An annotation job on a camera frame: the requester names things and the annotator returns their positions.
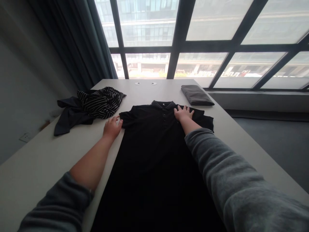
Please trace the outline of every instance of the polo shirt collar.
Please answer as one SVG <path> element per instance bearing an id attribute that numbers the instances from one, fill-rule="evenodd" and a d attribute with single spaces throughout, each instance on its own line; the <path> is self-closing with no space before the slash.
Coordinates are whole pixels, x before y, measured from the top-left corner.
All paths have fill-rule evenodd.
<path id="1" fill-rule="evenodd" d="M 160 102 L 153 101 L 151 104 L 160 109 L 167 109 L 167 110 L 173 109 L 176 106 L 176 104 L 173 101 L 160 101 Z"/>

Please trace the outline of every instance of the floor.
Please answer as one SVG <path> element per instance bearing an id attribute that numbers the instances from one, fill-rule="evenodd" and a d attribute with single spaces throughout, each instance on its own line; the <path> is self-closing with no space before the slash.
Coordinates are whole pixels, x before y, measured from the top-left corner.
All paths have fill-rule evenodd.
<path id="1" fill-rule="evenodd" d="M 309 193 L 309 122 L 234 119 Z"/>

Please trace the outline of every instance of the shirt sleeve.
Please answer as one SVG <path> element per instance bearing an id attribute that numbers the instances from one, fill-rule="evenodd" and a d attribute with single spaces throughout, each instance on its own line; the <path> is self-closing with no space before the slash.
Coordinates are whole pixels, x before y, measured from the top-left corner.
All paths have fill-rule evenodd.
<path id="1" fill-rule="evenodd" d="M 209 129 L 185 141 L 228 231 L 309 231 L 309 208 L 283 194 Z"/>
<path id="2" fill-rule="evenodd" d="M 196 122 L 202 128 L 207 128 L 213 131 L 213 118 L 209 116 L 205 116 L 205 111 L 190 108 L 190 112 L 194 110 L 194 114 L 192 116 L 192 120 Z"/>
<path id="3" fill-rule="evenodd" d="M 128 128 L 134 125 L 134 123 L 137 120 L 136 106 L 132 106 L 132 109 L 130 111 L 122 112 L 119 115 L 120 115 L 120 119 L 123 120 L 122 128 Z"/>
<path id="4" fill-rule="evenodd" d="M 90 190 L 76 183 L 67 172 L 25 216 L 18 231 L 81 231 L 92 198 Z"/>

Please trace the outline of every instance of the folded gray cloth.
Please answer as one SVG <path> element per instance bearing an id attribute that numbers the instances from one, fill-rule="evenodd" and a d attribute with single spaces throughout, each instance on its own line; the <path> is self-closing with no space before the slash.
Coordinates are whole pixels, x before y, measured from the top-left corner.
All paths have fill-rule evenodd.
<path id="1" fill-rule="evenodd" d="M 213 106 L 215 105 L 208 95 L 197 85 L 182 85 L 181 91 L 186 96 L 190 105 L 203 105 Z"/>

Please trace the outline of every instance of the white table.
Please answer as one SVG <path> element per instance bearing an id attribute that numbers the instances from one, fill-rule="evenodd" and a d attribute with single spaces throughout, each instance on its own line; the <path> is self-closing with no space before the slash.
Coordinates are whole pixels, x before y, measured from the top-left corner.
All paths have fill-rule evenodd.
<path id="1" fill-rule="evenodd" d="M 127 96 L 117 113 L 133 105 L 153 100 L 189 105 L 180 87 L 194 80 L 102 80 L 93 89 L 111 86 Z M 303 204 L 309 195 L 214 101 L 213 107 L 195 107 L 214 118 L 215 135 L 261 173 L 267 181 Z M 25 214 L 102 136 L 105 120 L 78 125 L 69 134 L 53 136 L 57 119 L 0 166 L 1 231 L 16 231 Z M 95 197 L 84 218 L 83 229 L 90 231 L 98 204 L 112 170 L 124 130 L 115 140 Z"/>

